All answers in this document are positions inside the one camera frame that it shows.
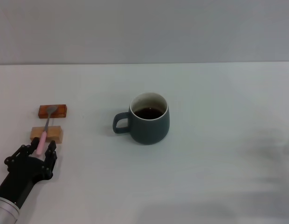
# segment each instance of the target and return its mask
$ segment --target white wall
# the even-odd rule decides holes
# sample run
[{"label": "white wall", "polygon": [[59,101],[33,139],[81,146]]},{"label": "white wall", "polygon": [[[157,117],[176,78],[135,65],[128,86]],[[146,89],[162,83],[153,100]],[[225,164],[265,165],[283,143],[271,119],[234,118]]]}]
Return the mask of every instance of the white wall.
[{"label": "white wall", "polygon": [[289,0],[0,0],[0,64],[289,61]]}]

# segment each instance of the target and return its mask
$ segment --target dark wooden block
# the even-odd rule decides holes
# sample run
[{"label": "dark wooden block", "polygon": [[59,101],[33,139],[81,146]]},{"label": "dark wooden block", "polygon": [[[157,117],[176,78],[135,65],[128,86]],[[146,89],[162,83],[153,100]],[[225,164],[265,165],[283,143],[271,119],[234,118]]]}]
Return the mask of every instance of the dark wooden block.
[{"label": "dark wooden block", "polygon": [[[41,105],[39,108],[39,118],[47,118],[47,112],[46,109],[49,106],[53,106],[53,105]],[[57,110],[51,114],[51,118],[65,118],[67,115],[67,106],[65,104],[61,104],[61,105],[56,105],[58,106]]]}]

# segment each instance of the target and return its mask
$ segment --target mug handle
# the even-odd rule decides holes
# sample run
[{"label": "mug handle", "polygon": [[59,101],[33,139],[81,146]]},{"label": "mug handle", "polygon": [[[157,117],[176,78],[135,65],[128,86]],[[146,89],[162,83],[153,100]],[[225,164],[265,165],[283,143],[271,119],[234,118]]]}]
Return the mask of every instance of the mug handle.
[{"label": "mug handle", "polygon": [[129,117],[129,112],[118,113],[113,119],[112,129],[116,134],[123,134],[129,132],[129,127],[117,127],[117,123],[119,120],[125,119]]}]

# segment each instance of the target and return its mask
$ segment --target pink handle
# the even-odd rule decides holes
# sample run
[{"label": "pink handle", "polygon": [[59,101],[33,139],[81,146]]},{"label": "pink handle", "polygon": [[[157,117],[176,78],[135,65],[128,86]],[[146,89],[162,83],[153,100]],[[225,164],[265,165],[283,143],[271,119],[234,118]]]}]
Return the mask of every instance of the pink handle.
[{"label": "pink handle", "polygon": [[37,156],[40,156],[43,153],[46,136],[47,136],[47,132],[42,132],[42,135],[40,137],[40,141],[36,150]]}]

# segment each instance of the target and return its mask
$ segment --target wooden block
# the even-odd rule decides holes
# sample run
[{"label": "wooden block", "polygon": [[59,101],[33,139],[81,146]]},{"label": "wooden block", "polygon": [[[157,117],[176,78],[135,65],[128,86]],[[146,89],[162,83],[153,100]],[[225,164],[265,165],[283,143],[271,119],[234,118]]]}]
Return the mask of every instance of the wooden block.
[{"label": "wooden block", "polygon": [[[46,109],[49,106],[53,105],[41,105],[39,108],[39,118],[47,118],[48,114],[46,112]],[[67,106],[65,104],[55,105],[58,106],[57,110],[51,114],[51,118],[65,118],[67,115]]]},{"label": "wooden block", "polygon": [[[32,127],[30,139],[33,140],[35,137],[41,137],[44,127]],[[63,131],[61,126],[48,126],[46,142],[54,140],[57,144],[62,143]]]}]

